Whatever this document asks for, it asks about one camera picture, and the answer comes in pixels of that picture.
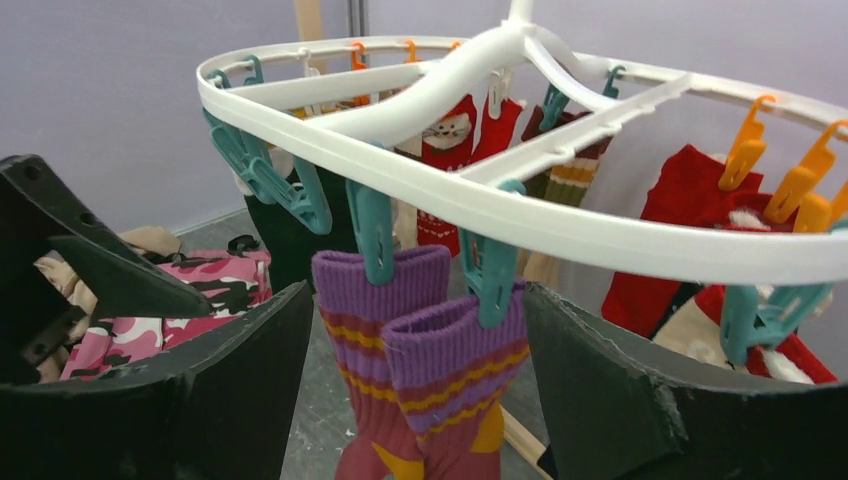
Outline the white oval clip hanger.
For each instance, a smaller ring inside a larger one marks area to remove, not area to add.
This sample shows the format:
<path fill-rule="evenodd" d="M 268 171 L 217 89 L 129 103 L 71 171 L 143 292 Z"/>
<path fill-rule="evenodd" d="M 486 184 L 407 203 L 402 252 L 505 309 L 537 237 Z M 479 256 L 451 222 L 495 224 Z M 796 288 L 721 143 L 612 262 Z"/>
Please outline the white oval clip hanger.
<path fill-rule="evenodd" d="M 369 36 L 265 45 L 201 63 L 197 88 L 216 147 L 263 202 L 284 207 L 311 232 L 331 231 L 317 168 L 415 205 L 483 236 L 559 258 L 667 279 L 728 285 L 806 285 L 847 277 L 843 233 L 720 233 L 545 204 L 507 189 L 575 157 L 629 121 L 686 94 L 752 101 L 761 85 L 638 62 L 624 77 L 645 90 L 623 100 L 590 88 L 617 60 L 576 53 L 532 22 L 515 1 L 497 27 L 470 39 L 418 36 L 439 60 L 232 86 L 230 74 L 264 64 L 358 51 L 400 50 L 399 37 Z M 529 63 L 590 115 L 456 173 L 394 152 L 491 73 Z"/>

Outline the purple maroon striped sock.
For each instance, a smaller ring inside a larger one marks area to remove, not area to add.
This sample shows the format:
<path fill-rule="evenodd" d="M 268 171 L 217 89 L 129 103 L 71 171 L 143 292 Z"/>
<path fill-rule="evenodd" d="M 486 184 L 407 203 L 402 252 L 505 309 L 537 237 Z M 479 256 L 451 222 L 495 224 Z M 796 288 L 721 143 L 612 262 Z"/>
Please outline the purple maroon striped sock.
<path fill-rule="evenodd" d="M 380 337 L 390 321 L 446 300 L 451 254 L 444 246 L 403 250 L 394 276 L 371 284 L 362 255 L 324 250 L 312 258 L 319 313 L 348 387 L 357 427 L 338 479 L 421 479 L 424 460 L 402 414 Z"/>

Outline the brown striped sock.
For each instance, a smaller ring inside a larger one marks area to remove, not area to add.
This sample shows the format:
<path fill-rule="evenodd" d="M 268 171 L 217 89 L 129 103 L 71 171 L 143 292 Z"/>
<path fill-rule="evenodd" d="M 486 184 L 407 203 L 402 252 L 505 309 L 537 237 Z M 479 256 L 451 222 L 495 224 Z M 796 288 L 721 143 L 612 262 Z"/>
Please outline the brown striped sock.
<path fill-rule="evenodd" d="M 589 111 L 563 112 L 554 126 L 561 127 L 590 113 Z M 521 135 L 522 141 L 531 140 L 542 133 L 540 124 L 543 118 L 543 108 L 536 106 Z M 573 161 L 567 165 L 555 165 L 526 180 L 524 182 L 526 195 L 553 203 L 580 207 L 612 138 L 611 136 L 602 138 L 578 151 Z"/>

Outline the navy santa hat sock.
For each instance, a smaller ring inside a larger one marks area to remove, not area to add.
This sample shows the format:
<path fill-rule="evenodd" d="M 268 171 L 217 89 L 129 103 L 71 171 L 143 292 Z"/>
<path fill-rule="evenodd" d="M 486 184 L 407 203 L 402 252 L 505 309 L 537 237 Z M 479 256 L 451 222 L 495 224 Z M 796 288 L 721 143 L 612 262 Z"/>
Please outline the navy santa hat sock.
<path fill-rule="evenodd" d="M 720 344 L 724 287 L 682 283 L 652 333 L 652 341 L 702 363 L 736 370 Z"/>

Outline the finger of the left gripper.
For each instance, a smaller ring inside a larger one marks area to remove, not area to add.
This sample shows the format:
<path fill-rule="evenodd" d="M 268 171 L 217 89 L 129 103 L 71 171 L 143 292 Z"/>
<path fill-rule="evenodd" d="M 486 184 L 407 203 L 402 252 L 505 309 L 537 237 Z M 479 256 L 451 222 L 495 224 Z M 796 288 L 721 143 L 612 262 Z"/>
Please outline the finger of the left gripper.
<path fill-rule="evenodd" d="M 34 384 L 38 365 L 66 340 L 84 312 L 57 291 L 35 262 L 50 252 L 70 264 L 98 299 L 129 303 L 168 286 L 156 265 L 106 227 L 38 155 L 1 161 L 1 381 Z"/>

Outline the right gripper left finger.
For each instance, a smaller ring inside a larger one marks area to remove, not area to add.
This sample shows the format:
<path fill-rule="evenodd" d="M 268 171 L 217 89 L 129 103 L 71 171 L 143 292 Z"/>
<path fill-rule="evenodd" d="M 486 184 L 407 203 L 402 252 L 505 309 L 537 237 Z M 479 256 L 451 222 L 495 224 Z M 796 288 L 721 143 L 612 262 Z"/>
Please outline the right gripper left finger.
<path fill-rule="evenodd" d="M 1 390 L 5 479 L 276 479 L 313 321 L 299 282 L 91 380 Z"/>

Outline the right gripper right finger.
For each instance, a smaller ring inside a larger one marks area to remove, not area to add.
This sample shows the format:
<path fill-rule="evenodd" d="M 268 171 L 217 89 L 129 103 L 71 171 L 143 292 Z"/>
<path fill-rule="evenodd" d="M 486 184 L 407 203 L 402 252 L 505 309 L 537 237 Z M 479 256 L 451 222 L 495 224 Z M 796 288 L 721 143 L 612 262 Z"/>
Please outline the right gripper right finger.
<path fill-rule="evenodd" d="M 525 318 L 560 479 L 843 479 L 847 388 L 667 350 L 539 284 Z"/>

